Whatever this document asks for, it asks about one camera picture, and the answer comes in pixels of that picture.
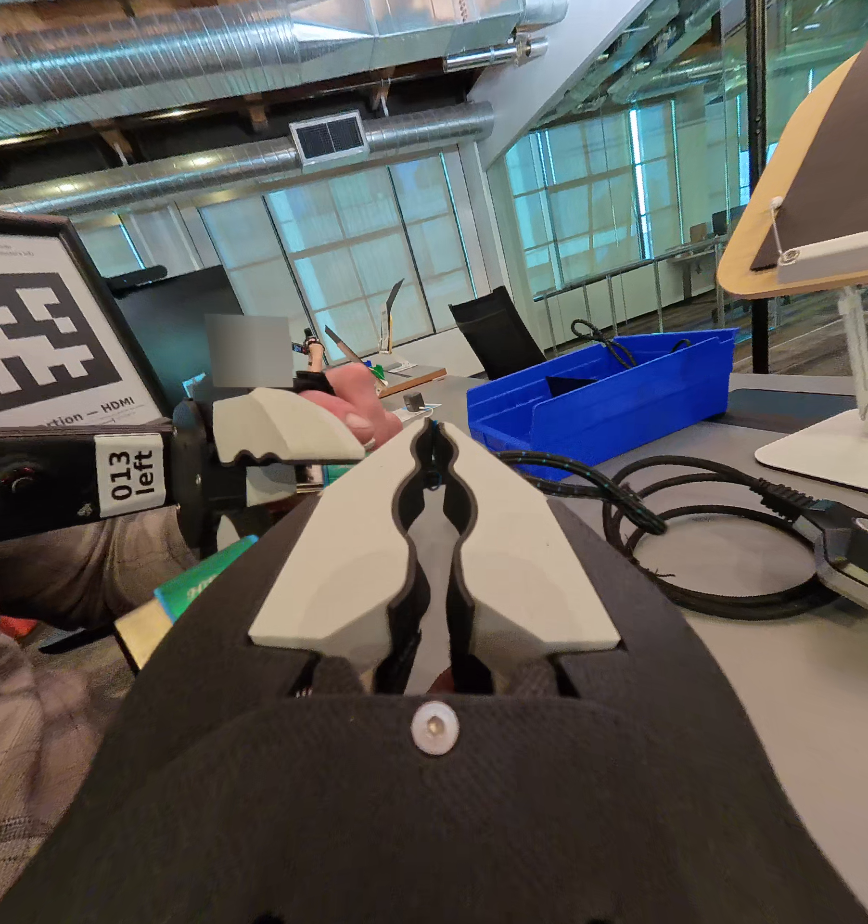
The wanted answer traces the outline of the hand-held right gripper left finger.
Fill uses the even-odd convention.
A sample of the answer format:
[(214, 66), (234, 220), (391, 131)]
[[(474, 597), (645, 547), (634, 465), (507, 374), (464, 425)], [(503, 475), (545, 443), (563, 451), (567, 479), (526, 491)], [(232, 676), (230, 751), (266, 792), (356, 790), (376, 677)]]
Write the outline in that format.
[(374, 692), (405, 692), (431, 598), (408, 531), (432, 449), (433, 422), (415, 422), (325, 489), (248, 631), (253, 644), (343, 658)]

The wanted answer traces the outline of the wooden-edged black board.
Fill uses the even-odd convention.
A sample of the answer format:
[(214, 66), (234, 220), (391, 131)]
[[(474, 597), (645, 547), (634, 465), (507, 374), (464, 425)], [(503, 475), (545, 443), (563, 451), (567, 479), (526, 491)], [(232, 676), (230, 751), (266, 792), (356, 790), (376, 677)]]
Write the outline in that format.
[(868, 284), (868, 275), (779, 283), (768, 206), (776, 196), (783, 248), (868, 232), (868, 40), (790, 117), (717, 268), (718, 283), (745, 299)]

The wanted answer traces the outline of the round duct with vent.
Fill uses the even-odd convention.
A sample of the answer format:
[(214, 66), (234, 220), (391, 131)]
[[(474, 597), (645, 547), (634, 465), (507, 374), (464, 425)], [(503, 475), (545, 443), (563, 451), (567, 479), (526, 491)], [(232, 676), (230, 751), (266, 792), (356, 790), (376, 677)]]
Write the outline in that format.
[(0, 213), (79, 215), (114, 212), (229, 187), (327, 172), (375, 157), (486, 140), (490, 103), (465, 102), (378, 119), (358, 110), (290, 122), (289, 135), (52, 179), (0, 191)]

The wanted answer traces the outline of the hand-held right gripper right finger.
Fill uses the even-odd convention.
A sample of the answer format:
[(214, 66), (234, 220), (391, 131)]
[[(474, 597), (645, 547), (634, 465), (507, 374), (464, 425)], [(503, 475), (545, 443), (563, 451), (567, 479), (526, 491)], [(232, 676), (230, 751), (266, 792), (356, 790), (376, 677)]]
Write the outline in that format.
[(525, 664), (607, 652), (621, 635), (548, 499), (456, 426), (436, 427), (458, 539), (445, 600), (453, 690), (485, 695)]

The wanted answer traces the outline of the person's left forearm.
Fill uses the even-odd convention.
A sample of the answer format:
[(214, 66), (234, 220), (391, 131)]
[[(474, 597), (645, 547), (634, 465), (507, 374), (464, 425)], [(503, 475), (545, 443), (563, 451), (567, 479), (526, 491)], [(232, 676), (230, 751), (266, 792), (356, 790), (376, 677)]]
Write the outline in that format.
[(96, 628), (197, 561), (172, 507), (0, 541), (0, 616)]

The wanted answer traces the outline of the blue plastic bin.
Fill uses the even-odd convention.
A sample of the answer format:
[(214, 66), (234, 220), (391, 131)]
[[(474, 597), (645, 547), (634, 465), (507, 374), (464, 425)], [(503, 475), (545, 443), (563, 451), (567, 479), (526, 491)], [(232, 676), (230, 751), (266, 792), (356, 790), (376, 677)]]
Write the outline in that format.
[(637, 334), (471, 388), (467, 425), (491, 451), (564, 456), (597, 466), (723, 414), (736, 328)]

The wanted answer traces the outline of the black framed marker sign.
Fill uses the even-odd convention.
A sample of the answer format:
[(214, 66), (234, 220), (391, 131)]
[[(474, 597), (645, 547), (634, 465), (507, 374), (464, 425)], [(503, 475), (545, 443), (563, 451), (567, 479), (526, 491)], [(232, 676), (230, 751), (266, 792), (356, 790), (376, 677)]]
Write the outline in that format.
[(71, 222), (0, 212), (0, 429), (144, 424), (166, 402)]

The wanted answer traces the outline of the black floor lamp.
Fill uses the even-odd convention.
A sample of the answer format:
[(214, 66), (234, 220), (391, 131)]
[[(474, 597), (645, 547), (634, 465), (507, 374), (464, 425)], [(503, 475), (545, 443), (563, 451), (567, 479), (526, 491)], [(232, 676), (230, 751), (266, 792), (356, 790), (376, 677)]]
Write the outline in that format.
[[(766, 167), (766, 1), (745, 1), (745, 76), (750, 201)], [(750, 301), (752, 372), (769, 373), (769, 306)]]

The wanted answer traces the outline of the person's left hand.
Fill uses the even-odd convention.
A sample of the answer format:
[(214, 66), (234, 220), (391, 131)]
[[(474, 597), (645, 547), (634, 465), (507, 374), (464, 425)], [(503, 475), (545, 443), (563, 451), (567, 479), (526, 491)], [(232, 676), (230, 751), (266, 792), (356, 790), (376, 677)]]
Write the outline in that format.
[(343, 422), (366, 449), (379, 449), (403, 431), (402, 422), (385, 410), (376, 391), (376, 377), (360, 363), (328, 368), (325, 376), (333, 394), (304, 392), (303, 398), (328, 410)]

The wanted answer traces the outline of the black partition panel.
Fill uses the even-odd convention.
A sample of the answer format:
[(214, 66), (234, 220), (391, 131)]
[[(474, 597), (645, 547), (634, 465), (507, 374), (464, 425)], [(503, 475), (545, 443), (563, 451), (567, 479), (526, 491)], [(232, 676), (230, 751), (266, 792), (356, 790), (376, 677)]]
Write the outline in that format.
[(242, 313), (227, 272), (216, 265), (169, 276), (156, 265), (105, 282), (173, 410), (186, 382), (211, 374), (206, 317)]

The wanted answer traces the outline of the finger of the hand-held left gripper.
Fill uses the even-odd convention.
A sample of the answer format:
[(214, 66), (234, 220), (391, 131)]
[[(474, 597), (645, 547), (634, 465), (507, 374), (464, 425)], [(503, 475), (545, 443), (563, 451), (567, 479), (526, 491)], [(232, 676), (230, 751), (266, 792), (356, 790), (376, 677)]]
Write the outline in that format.
[(325, 486), (322, 465), (271, 463), (246, 468), (246, 506), (284, 502), (298, 495), (321, 492)]
[(282, 389), (255, 388), (214, 401), (212, 434), (225, 466), (349, 464), (365, 456), (364, 446), (332, 412)]

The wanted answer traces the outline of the thin white stand post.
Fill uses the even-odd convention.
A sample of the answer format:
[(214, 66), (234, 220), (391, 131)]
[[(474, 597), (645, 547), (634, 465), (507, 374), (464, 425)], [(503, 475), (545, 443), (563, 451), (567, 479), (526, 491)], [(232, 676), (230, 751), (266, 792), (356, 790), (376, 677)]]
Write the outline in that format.
[(845, 334), (857, 410), (868, 427), (868, 338), (863, 302), (856, 287), (849, 285), (840, 291), (837, 309)]

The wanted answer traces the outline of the tan black open case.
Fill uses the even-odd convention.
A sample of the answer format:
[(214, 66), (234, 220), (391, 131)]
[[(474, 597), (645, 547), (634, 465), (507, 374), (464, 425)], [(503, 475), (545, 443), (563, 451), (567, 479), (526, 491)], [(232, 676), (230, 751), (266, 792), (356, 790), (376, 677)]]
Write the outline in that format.
[(383, 355), (390, 355), (393, 352), (393, 308), (397, 295), (399, 294), (404, 283), (405, 278), (401, 278), (396, 283), (394, 283), (382, 307), (380, 319), (379, 352)]

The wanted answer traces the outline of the wooden-edged desk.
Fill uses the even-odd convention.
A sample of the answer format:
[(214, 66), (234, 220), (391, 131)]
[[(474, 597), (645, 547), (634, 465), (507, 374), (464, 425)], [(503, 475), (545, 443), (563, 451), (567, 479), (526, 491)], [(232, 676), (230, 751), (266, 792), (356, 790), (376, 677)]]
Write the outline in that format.
[(399, 372), (384, 371), (382, 378), (376, 381), (376, 393), (379, 398), (384, 399), (406, 392), (417, 392), (423, 385), (443, 379), (447, 374), (444, 368), (419, 365)]

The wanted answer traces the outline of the black mesh chair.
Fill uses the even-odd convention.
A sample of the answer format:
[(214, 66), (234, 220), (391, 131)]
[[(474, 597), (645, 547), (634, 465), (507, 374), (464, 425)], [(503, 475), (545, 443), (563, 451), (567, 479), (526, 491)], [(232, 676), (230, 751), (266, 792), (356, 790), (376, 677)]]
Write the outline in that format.
[(449, 310), (489, 381), (545, 362), (544, 351), (526, 327), (505, 286), (451, 304)]

